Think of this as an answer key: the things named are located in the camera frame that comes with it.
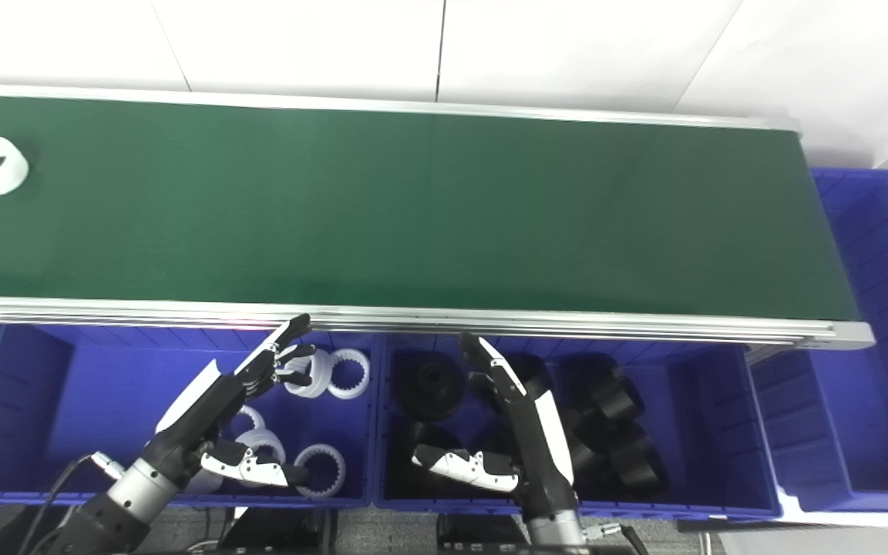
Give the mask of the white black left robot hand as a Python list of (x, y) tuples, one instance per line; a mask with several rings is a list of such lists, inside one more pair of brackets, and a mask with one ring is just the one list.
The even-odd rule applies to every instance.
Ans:
[(220, 436), (247, 401), (268, 393), (275, 384), (311, 384), (310, 376), (283, 368), (294, 359), (316, 354), (314, 345), (299, 342), (310, 330), (310, 315), (300, 314), (272, 331), (232, 372), (220, 372), (215, 363), (203, 370), (177, 397), (155, 439), (144, 447), (140, 458), (150, 466), (150, 477), (177, 494), (208, 459), (212, 470), (224, 470), (234, 480), (276, 487), (307, 485), (310, 473), (305, 468), (256, 456), (253, 447)]

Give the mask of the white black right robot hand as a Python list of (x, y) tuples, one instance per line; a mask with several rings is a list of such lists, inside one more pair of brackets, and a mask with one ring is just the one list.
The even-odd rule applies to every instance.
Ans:
[(526, 520), (576, 516), (574, 468), (546, 362), (529, 352), (504, 355), (483, 336), (462, 333), (467, 362), (486, 377), (510, 426), (518, 457), (417, 445), (410, 462), (430, 473), (487, 491), (513, 494)]

